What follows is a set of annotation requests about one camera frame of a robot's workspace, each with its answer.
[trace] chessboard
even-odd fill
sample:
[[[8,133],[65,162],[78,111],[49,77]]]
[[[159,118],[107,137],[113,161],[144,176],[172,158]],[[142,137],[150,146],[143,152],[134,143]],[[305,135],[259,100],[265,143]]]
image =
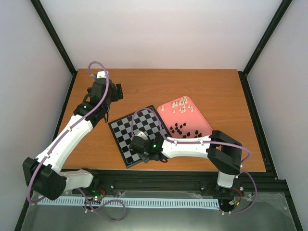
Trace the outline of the chessboard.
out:
[[[148,106],[148,108],[152,109],[156,113],[157,117],[159,118],[162,124],[163,133],[166,136],[171,136],[170,132],[166,128],[163,120],[155,110],[154,106],[151,105]],[[112,132],[112,135],[116,141],[116,144],[119,148],[119,151],[122,155],[122,158],[127,168],[132,167],[135,164],[142,161],[139,158],[139,155],[135,151],[131,151],[128,149],[130,142],[132,140],[131,119],[133,114],[134,113],[131,113],[129,115],[126,115],[122,118],[119,118],[117,120],[108,123],[109,128]],[[133,123],[133,131],[135,135],[139,131],[142,131],[151,140],[154,139],[156,136],[160,136],[159,124],[152,112],[149,112],[148,110],[141,110],[136,114],[134,120],[135,121]]]

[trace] wire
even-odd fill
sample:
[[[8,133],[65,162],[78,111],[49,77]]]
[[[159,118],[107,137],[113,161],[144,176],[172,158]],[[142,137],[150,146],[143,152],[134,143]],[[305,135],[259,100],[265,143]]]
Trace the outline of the wire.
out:
[[[100,66],[102,66],[102,64],[101,64],[100,62],[98,62],[98,61],[92,61],[92,62],[89,63],[89,65],[88,65],[88,73],[89,73],[89,75],[92,76],[93,79],[96,79],[96,76],[95,76],[94,74],[92,74],[92,72],[91,72],[91,66],[92,66],[93,64],[98,64],[98,65],[100,65]]]
[[[149,112],[152,112],[156,118],[156,120],[158,121],[158,125],[159,125],[159,129],[160,129],[160,134],[163,136],[163,138],[167,141],[167,142],[170,142],[170,143],[175,143],[173,140],[170,140],[168,139],[165,134],[163,133],[163,128],[162,128],[162,124],[158,118],[158,116],[156,115],[156,113],[150,109],[150,108],[147,108],[147,107],[143,107],[143,108],[140,108],[138,109],[132,116],[132,119],[131,119],[131,125],[130,125],[130,128],[131,128],[131,136],[134,137],[134,131],[133,131],[133,123],[134,123],[134,118],[136,116],[136,114],[139,112],[139,111],[143,111],[143,110],[148,110]],[[189,141],[178,141],[176,142],[177,144],[197,144],[197,143],[200,143],[200,141],[192,141],[192,142],[189,142]],[[248,156],[245,157],[242,161],[241,161],[241,164],[244,163],[245,161],[247,161],[250,157],[251,157],[251,151],[248,150],[247,148],[244,148],[240,145],[236,145],[236,144],[233,144],[233,143],[225,143],[225,142],[219,142],[219,141],[203,141],[202,142],[203,144],[204,143],[209,143],[209,144],[217,144],[217,145],[225,145],[225,146],[229,146],[229,147],[234,147],[234,148],[238,148],[238,149],[241,149],[241,150],[244,150],[248,153]]]
[[[85,205],[83,206],[84,210],[87,210],[87,205],[88,205],[88,203],[85,203]]]
[[[240,213],[243,213],[243,212],[245,212],[245,211],[247,211],[248,209],[250,209],[254,204],[255,204],[255,202],[257,201],[257,195],[258,195],[258,191],[257,191],[257,186],[256,186],[256,183],[255,183],[255,181],[254,181],[254,179],[252,178],[252,176],[248,173],[248,172],[241,172],[239,175],[241,175],[242,173],[245,173],[245,174],[247,174],[248,176],[249,176],[249,178],[251,179],[251,181],[252,181],[252,184],[254,185],[254,188],[255,188],[255,197],[254,197],[254,200],[252,201],[252,203],[247,207],[247,208],[245,208],[245,209],[243,209],[243,210],[241,210],[241,211],[239,211],[239,212],[231,212],[230,214],[233,214],[233,215],[236,215],[236,214],[240,214]]]
[[[237,188],[233,188],[233,190],[235,190],[240,195],[240,200],[239,200],[240,202],[243,197],[241,191],[239,191]]]
[[[89,206],[90,206],[90,208],[92,209],[92,211],[96,214],[96,215],[98,215],[101,219],[103,219],[103,220],[105,220],[105,221],[109,221],[109,222],[115,222],[115,221],[119,221],[119,220],[121,220],[124,216],[125,216],[125,214],[126,214],[126,207],[125,207],[125,204],[122,202],[122,201],[120,201],[120,200],[110,200],[110,201],[108,201],[108,202],[106,202],[105,204],[102,204],[101,206],[99,206],[99,207],[97,207],[97,208],[93,208],[93,206],[91,205],[91,202],[88,200],[88,198],[87,198],[87,196],[84,194],[84,192],[80,189],[80,188],[77,188],[79,191],[80,191],[80,193],[84,196],[84,198],[86,199],[86,204],[85,204],[85,207],[86,207],[86,205],[88,204]],[[108,205],[108,204],[110,204],[110,203],[112,203],[112,202],[118,202],[118,203],[120,203],[122,206],[123,206],[123,208],[124,208],[124,211],[123,211],[123,213],[122,213],[122,215],[119,217],[119,218],[117,218],[117,219],[108,219],[108,218],[105,218],[105,217],[103,217],[102,215],[100,215],[98,212],[97,212],[97,210],[99,210],[99,209],[101,209],[101,208],[104,208],[106,205]]]
[[[102,191],[102,193],[103,193],[103,198],[104,198],[104,197],[106,196],[106,192],[105,192],[104,186],[103,186],[103,185],[100,186],[99,189]]]
[[[238,193],[238,191],[236,191],[236,198],[235,200],[237,201],[237,198],[240,197],[240,200],[241,200],[241,195]]]
[[[73,129],[77,124],[79,124],[82,120],[84,120],[86,117],[88,117],[89,115],[91,115],[99,106],[101,106],[101,104],[103,103],[107,93],[108,93],[108,88],[109,88],[109,75],[108,75],[108,72],[107,70],[105,69],[105,67],[103,66],[103,64],[101,64],[100,62],[97,62],[97,61],[93,61],[91,62],[90,64],[93,64],[93,63],[96,63],[98,65],[101,66],[101,68],[104,70],[105,72],[105,75],[106,75],[106,89],[105,89],[105,92],[103,94],[103,97],[101,98],[101,100],[99,101],[99,103],[93,107],[92,110],[90,110],[88,113],[86,113],[82,118],[80,118],[77,122],[75,122],[71,127],[70,129]],[[51,146],[51,148],[48,150],[47,154],[50,155],[52,153],[52,151],[54,150],[54,148],[58,145],[58,143],[63,139],[63,137],[69,132],[70,130],[66,130],[64,133],[62,133],[62,135],[60,135],[60,137],[54,142],[54,144]],[[33,182],[34,182],[34,179],[39,171],[39,169],[41,168],[41,166],[43,165],[43,163],[46,161],[47,159],[47,156],[45,156],[42,161],[39,163],[39,165],[37,166],[37,168],[35,169],[32,177],[31,177],[31,180],[29,182],[29,186],[28,186],[28,193],[27,193],[27,200],[29,201],[29,203],[31,204],[37,204],[39,201],[43,200],[45,197],[42,197],[40,198],[39,200],[36,200],[36,201],[32,201],[31,200],[31,189],[32,189],[32,185],[33,185]]]

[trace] black bracket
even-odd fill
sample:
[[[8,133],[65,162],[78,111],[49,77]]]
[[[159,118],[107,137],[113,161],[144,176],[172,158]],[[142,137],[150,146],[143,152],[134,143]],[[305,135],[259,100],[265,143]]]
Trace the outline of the black bracket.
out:
[[[83,102],[77,106],[74,111],[74,115],[84,116],[89,111],[91,111],[102,99],[103,94],[106,89],[106,79],[98,78],[93,82],[91,88],[88,88],[88,93],[83,99]],[[121,84],[114,84],[112,80],[109,80],[108,93],[103,101],[103,103],[89,115],[86,120],[92,123],[95,127],[101,119],[104,119],[105,123],[108,122],[109,109],[111,102],[116,102],[123,99],[123,92]]]
[[[134,136],[129,149],[134,150],[145,163],[150,160],[166,163],[168,158],[162,154],[163,142],[162,136],[157,136],[153,140],[144,140],[139,136]]]
[[[29,186],[32,175],[39,165],[37,160],[28,157],[23,162],[23,170],[27,186]],[[50,200],[57,199],[66,187],[66,177],[60,176],[51,169],[51,165],[42,165],[34,179],[32,190],[46,196]]]
[[[212,141],[219,141],[225,143],[232,143],[242,146],[241,143],[226,135],[222,131],[214,130],[209,136]],[[241,169],[242,150],[221,145],[221,150],[217,149],[219,145],[210,144],[207,150],[207,158],[215,165],[215,167],[228,175],[238,175]]]

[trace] white wall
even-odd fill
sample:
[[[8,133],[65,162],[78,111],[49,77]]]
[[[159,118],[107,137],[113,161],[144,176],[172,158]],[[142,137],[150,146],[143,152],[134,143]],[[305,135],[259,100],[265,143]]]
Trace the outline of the white wall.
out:
[[[308,1],[290,5],[248,81],[278,175],[308,230]]]
[[[281,0],[42,0],[76,68],[243,70]]]
[[[14,230],[26,199],[22,162],[51,142],[71,79],[29,0],[0,7],[0,216]]]

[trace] black aluminum frame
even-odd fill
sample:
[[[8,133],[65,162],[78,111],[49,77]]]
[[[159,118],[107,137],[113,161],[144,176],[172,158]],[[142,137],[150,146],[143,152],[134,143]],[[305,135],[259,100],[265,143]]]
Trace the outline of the black aluminum frame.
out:
[[[45,25],[47,31],[49,32],[55,46],[57,47],[59,53],[61,54],[67,68],[72,74],[72,80],[69,86],[68,93],[66,95],[60,118],[57,123],[57,127],[53,136],[55,139],[58,135],[60,124],[62,122],[64,112],[73,89],[73,85],[77,76],[77,71],[75,70],[68,54],[65,51],[63,44],[61,43],[51,21],[49,20],[40,0],[31,0],[34,8],[36,9],[38,15],[40,16],[43,24]],[[273,19],[271,20],[268,28],[263,34],[260,42],[258,43],[255,51],[253,52],[251,58],[249,59],[244,71],[239,71],[239,78],[242,84],[242,88],[247,101],[247,106],[250,112],[250,116],[254,125],[257,140],[260,146],[264,164],[266,167],[266,172],[254,172],[251,173],[253,176],[258,191],[259,192],[279,192],[284,193],[289,209],[291,211],[293,221],[297,230],[301,231],[302,226],[299,221],[288,185],[286,180],[279,180],[275,166],[270,154],[270,150],[264,135],[264,131],[257,113],[256,105],[251,94],[251,90],[247,81],[247,76],[252,69],[253,65],[257,61],[259,55],[263,51],[266,43],[273,34],[275,28],[283,17],[284,13],[288,9],[292,0],[282,0],[279,8],[277,9]],[[113,189],[109,187],[107,193],[113,194],[114,191],[151,191],[153,189],[160,191],[183,191],[183,192],[204,192],[201,186],[204,182],[211,182],[217,177],[217,172],[183,172],[183,171],[126,171],[126,170],[98,170],[101,180],[106,182],[106,184],[113,185]],[[253,191],[254,187],[252,182],[247,176],[240,176],[239,181],[245,190]],[[19,220],[15,227],[16,231],[21,230],[22,224],[24,222],[29,203],[26,200],[22,212],[20,214]]]

